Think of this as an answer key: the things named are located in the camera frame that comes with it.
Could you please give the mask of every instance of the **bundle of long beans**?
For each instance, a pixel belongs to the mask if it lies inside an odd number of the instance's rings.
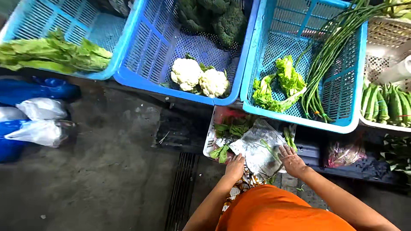
[[[377,6],[370,6],[369,0],[353,0],[350,7],[328,20],[315,34],[313,41],[297,59],[295,66],[302,56],[311,49],[315,40],[321,41],[321,49],[316,54],[311,64],[306,82],[307,91],[301,99],[302,108],[307,118],[312,111],[315,115],[324,119],[324,122],[332,122],[321,105],[318,85],[337,56],[344,49],[345,44],[356,30],[369,18],[383,15],[384,9],[409,3],[390,4],[387,1]]]

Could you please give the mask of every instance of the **pink plastic bag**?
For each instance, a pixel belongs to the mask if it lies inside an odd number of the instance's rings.
[[[366,158],[363,144],[363,135],[358,134],[352,142],[336,141],[328,148],[326,166],[336,168],[355,163],[361,158]]]

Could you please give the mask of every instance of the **orange shirt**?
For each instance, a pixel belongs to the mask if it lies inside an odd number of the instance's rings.
[[[355,231],[332,212],[312,208],[298,196],[272,185],[239,195],[223,213],[216,231]]]

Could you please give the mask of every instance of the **hand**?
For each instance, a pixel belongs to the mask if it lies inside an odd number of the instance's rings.
[[[285,170],[291,176],[301,178],[303,173],[310,169],[310,167],[305,165],[301,157],[297,155],[294,148],[284,144],[284,147],[280,146],[279,149],[281,154],[279,154],[278,156],[281,162],[284,164]]]
[[[238,154],[234,156],[230,163],[228,163],[226,167],[226,173],[223,177],[229,179],[230,182],[235,184],[243,175],[244,173],[244,162],[245,158],[242,157],[242,154]]]

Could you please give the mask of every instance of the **blue plastic basket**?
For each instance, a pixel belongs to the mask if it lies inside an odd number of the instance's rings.
[[[353,131],[360,114],[367,23],[349,40],[319,86],[324,111],[335,122],[326,124],[306,119],[299,102],[284,113],[278,113],[257,106],[252,97],[255,78],[275,73],[278,58],[292,55],[296,61],[315,32],[349,5],[339,0],[261,0],[241,86],[243,110],[332,132]],[[313,56],[314,51],[307,52],[296,67],[303,78],[308,74]],[[271,87],[275,100],[286,99],[278,81]]]
[[[126,58],[114,79],[120,84],[164,95],[210,105],[228,105],[238,98],[241,80],[257,15],[259,0],[242,0],[240,5],[248,17],[248,28],[241,46],[222,49],[216,35],[192,34],[181,28],[177,16],[178,0],[148,0],[138,12],[138,21]],[[231,94],[225,99],[209,98],[178,90],[170,77],[171,66],[186,53],[198,62],[227,71]]]
[[[22,0],[1,30],[0,41],[45,37],[48,31],[59,27],[65,32],[67,41],[80,44],[82,37],[85,37],[113,53],[104,71],[71,75],[95,80],[108,79],[124,57],[134,26],[132,18],[138,6],[133,6],[126,20],[101,13],[86,0]]]

